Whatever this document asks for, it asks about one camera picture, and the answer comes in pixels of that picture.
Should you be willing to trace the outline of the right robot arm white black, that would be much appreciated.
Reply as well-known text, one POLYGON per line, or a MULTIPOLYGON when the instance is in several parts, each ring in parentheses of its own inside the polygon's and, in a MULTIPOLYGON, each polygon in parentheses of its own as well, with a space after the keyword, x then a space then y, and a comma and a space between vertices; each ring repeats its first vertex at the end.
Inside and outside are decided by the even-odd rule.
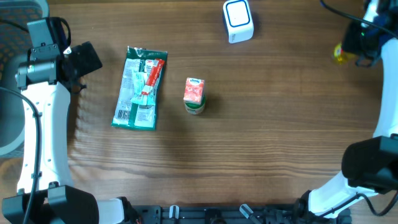
POLYGON ((325 223, 355 203, 365 200, 377 217, 387 214, 397 203, 375 211, 370 197, 397 190, 397 1, 365 1, 362 18, 320 3, 325 9, 351 23, 340 46, 340 57, 357 56, 372 67, 383 66, 382 99, 379 119, 371 139, 351 144, 345 150, 341 171, 325 185, 309 190, 292 209, 292 221, 325 223))

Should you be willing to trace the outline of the green 3M gloves package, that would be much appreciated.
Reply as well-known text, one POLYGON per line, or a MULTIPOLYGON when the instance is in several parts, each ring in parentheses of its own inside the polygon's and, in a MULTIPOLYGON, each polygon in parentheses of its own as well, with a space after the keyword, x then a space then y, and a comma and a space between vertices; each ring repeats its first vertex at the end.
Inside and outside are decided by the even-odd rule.
POLYGON ((124 62, 119 96, 111 125, 125 129, 154 130, 157 122, 157 95, 165 72, 168 53, 128 47, 124 62), (148 79, 153 60, 165 61, 154 90, 141 91, 148 79))

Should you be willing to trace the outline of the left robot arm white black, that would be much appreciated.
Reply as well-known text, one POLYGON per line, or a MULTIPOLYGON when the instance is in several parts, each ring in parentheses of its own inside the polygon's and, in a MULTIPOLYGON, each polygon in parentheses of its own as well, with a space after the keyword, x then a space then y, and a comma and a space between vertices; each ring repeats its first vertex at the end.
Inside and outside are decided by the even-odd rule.
POLYGON ((24 102, 24 166, 17 194, 4 198, 10 223, 137 223, 126 197, 97 200, 73 186, 67 158, 70 87, 102 67, 91 42, 68 50, 56 44, 32 50, 16 75, 24 102))

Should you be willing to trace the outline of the green lid jar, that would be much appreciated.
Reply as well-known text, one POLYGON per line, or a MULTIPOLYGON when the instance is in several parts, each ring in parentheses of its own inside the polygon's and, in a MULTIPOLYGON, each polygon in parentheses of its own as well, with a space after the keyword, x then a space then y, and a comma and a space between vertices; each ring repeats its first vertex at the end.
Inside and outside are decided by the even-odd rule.
POLYGON ((203 110, 205 109, 205 104, 206 104, 205 96, 202 98, 201 103, 199 105, 194 104, 194 103, 187 103, 187 102, 184 103, 186 111, 193 115, 198 115, 198 114, 202 113, 203 110))

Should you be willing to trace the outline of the red toothpaste tube pack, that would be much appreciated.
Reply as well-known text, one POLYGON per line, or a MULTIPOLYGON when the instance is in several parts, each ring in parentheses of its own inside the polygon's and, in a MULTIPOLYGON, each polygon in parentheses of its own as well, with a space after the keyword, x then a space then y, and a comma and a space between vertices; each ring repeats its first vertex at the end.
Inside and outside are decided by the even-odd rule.
POLYGON ((149 95, 155 88, 155 84, 160 77, 160 72, 164 66, 165 61, 162 59, 153 60, 152 68, 150 70, 148 79, 141 91, 142 95, 149 95))

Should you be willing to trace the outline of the yellow oil bottle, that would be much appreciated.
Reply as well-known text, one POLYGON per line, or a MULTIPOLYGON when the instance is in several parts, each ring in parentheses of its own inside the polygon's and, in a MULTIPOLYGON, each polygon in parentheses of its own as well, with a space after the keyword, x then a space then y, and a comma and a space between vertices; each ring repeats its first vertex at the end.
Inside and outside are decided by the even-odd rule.
POLYGON ((333 61, 338 65, 342 65, 355 57, 355 54, 343 50, 341 42, 333 49, 333 61))

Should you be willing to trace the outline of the orange Kleenex tissue pack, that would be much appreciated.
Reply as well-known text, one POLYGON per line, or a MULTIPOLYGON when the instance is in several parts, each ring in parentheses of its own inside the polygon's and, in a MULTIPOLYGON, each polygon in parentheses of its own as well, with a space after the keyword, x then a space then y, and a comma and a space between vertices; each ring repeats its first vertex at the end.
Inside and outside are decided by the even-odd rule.
POLYGON ((197 78, 187 78, 183 100, 185 103, 200 105, 204 97, 205 81, 197 78))

